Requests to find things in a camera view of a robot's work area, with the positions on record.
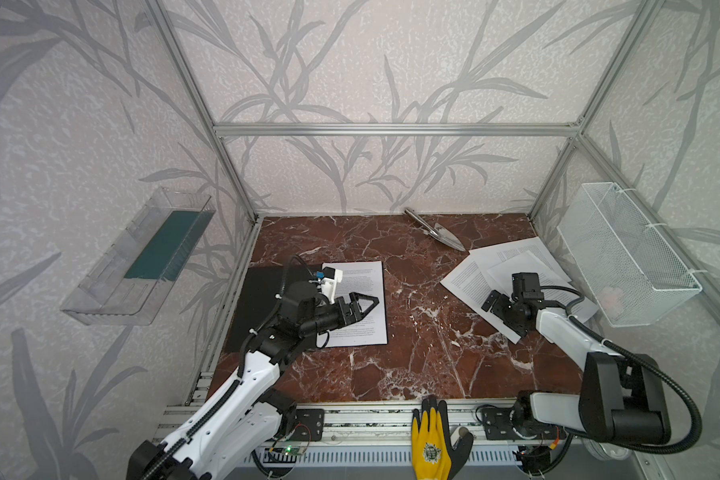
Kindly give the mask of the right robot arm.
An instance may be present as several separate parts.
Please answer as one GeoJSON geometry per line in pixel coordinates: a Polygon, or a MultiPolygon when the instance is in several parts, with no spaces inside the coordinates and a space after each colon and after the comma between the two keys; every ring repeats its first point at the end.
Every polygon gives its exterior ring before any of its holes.
{"type": "Polygon", "coordinates": [[[595,441],[629,446],[669,442],[671,426],[663,382],[644,367],[653,362],[650,358],[629,359],[605,346],[584,331],[564,303],[546,300],[540,291],[507,296],[493,290],[482,309],[520,336],[537,331],[582,371],[576,395],[520,393],[512,413],[516,428],[555,425],[595,441]]]}

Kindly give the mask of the black file folder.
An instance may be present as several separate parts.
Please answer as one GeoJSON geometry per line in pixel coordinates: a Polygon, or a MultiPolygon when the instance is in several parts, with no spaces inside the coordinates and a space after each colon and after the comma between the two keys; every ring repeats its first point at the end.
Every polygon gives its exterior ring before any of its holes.
{"type": "MultiPolygon", "coordinates": [[[[317,344],[327,345],[329,348],[387,344],[382,263],[333,262],[331,266],[343,272],[342,280],[336,288],[338,296],[346,298],[351,292],[372,295],[379,299],[379,305],[362,321],[330,334],[320,335],[317,344]]],[[[279,266],[249,268],[222,348],[223,353],[237,352],[248,331],[263,321],[272,310],[281,277],[282,268],[279,266]]]]}

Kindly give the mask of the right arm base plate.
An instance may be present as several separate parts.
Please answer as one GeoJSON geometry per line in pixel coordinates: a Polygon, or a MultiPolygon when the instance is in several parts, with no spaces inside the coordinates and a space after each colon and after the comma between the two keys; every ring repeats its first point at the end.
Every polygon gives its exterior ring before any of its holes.
{"type": "Polygon", "coordinates": [[[514,420],[512,408],[483,404],[476,408],[475,418],[483,427],[487,440],[551,442],[560,438],[559,429],[536,420],[514,420]]]}

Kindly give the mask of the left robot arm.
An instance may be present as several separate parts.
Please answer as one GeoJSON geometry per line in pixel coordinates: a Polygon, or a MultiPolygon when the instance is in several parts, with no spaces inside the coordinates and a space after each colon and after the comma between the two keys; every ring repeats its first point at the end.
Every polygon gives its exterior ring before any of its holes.
{"type": "Polygon", "coordinates": [[[255,448],[293,428],[296,406],[275,384],[318,335],[364,320],[376,296],[352,292],[329,301],[317,294],[279,296],[242,343],[237,369],[209,400],[160,443],[131,454],[129,479],[223,479],[255,448]]]}

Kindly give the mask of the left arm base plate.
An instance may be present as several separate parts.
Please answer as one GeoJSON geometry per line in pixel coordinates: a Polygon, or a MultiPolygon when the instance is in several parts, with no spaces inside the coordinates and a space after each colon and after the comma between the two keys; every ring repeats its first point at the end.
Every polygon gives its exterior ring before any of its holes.
{"type": "Polygon", "coordinates": [[[285,416],[285,438],[288,441],[321,441],[325,426],[322,408],[297,408],[285,416]]]}

